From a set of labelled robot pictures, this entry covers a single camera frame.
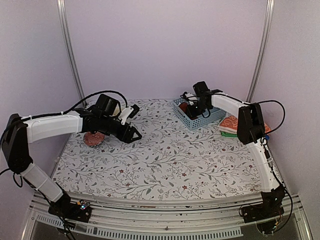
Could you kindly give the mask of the brown towel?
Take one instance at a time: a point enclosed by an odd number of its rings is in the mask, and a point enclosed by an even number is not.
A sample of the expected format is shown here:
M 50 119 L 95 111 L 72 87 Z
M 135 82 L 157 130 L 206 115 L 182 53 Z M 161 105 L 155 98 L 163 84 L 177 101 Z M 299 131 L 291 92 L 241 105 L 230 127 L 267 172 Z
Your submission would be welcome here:
M 190 115 L 188 114 L 188 104 L 186 102 L 182 102 L 180 105 L 179 105 L 179 108 L 183 111 L 183 113 L 185 115 L 187 115 L 188 117 L 190 117 Z

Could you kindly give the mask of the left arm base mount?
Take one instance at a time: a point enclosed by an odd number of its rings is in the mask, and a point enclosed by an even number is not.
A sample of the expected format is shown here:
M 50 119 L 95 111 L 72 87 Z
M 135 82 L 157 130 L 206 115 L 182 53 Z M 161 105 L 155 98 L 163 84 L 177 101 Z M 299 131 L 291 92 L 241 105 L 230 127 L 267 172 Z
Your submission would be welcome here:
M 71 197 L 64 190 L 62 196 L 56 202 L 50 201 L 49 205 L 49 214 L 83 223 L 89 222 L 92 213 L 90 202 L 82 199 L 72 202 Z

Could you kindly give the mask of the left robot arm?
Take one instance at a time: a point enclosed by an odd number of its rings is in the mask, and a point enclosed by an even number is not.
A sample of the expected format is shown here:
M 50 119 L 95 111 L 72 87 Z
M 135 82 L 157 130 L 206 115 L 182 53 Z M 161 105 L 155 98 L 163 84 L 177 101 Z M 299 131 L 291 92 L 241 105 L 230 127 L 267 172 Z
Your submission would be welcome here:
M 10 116 L 0 139 L 0 148 L 8 168 L 16 175 L 55 203 L 55 209 L 63 216 L 74 213 L 74 205 L 65 199 L 68 195 L 37 166 L 30 156 L 29 144 L 55 136 L 73 133 L 101 133 L 113 135 L 123 143 L 130 144 L 142 138 L 138 130 L 127 120 L 133 118 L 140 108 L 134 104 L 121 108 L 120 102 L 105 92 L 100 93 L 95 104 L 88 108 L 78 107 L 36 116 Z

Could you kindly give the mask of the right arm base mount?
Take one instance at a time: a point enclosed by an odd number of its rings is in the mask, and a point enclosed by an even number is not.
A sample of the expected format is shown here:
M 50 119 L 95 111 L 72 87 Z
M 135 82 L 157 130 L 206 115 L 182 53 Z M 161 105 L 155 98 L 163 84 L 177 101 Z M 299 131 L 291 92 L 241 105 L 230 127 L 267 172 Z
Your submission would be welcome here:
M 280 217 L 285 212 L 282 207 L 282 200 L 285 197 L 284 192 L 261 192 L 260 194 L 262 203 L 239 208 L 239 215 L 245 223 Z

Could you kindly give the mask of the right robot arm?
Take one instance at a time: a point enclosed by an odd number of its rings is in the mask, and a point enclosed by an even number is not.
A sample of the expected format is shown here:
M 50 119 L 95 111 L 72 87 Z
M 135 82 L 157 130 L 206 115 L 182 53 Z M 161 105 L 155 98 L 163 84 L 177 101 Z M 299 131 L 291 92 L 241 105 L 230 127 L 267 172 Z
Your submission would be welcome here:
M 194 106 L 197 114 L 218 108 L 237 118 L 237 137 L 251 153 L 261 180 L 264 203 L 258 213 L 262 218 L 269 218 L 278 210 L 277 202 L 284 198 L 285 188 L 274 171 L 260 103 L 241 101 L 219 89 L 210 90 L 204 81 L 193 85 L 193 90 L 195 94 L 184 92 L 181 97 Z

